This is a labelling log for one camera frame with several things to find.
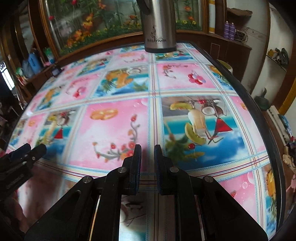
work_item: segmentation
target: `table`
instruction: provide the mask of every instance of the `table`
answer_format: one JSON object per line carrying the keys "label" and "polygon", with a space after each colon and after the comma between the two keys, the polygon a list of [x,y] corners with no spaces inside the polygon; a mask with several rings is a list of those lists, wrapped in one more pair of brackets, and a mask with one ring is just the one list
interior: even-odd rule
{"label": "table", "polygon": [[173,197],[156,191],[153,147],[160,144],[175,166],[213,176],[274,235],[274,176],[255,122],[206,57],[189,43],[177,49],[151,54],[137,45],[94,54],[42,86],[7,149],[47,146],[18,191],[29,225],[83,176],[106,175],[140,144],[140,192],[123,197],[120,240],[173,240]]}

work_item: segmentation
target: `purple spray can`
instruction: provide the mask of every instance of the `purple spray can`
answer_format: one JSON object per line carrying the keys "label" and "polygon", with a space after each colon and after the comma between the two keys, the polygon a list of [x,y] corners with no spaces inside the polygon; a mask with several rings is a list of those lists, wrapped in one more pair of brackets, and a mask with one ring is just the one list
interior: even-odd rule
{"label": "purple spray can", "polygon": [[235,26],[233,23],[231,23],[229,26],[229,39],[230,40],[234,39],[234,34],[235,34]]}
{"label": "purple spray can", "polygon": [[228,39],[229,38],[229,28],[230,24],[228,21],[224,24],[224,38]]}

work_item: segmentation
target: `wall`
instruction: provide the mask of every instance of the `wall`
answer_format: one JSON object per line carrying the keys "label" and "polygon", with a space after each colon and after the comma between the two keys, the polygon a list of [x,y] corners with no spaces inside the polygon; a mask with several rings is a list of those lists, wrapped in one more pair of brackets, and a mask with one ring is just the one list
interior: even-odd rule
{"label": "wall", "polygon": [[[290,57],[293,47],[293,34],[283,18],[271,4],[270,10],[271,29],[268,50],[275,48],[281,50],[285,48]],[[285,75],[286,72],[281,69],[280,66],[266,57],[258,82],[252,92],[252,97],[254,98],[256,95],[259,95],[265,87],[267,89],[266,98],[272,102],[281,87]]]}
{"label": "wall", "polygon": [[267,0],[227,0],[227,7],[250,10],[253,12],[243,30],[248,35],[246,42],[252,50],[242,79],[242,84],[247,91],[250,91],[252,84],[256,80],[259,65],[262,61],[264,48],[268,35],[268,5]]}
{"label": "wall", "polygon": [[292,105],[285,114],[285,117],[287,118],[291,126],[293,135],[296,135],[296,98],[294,99]]}

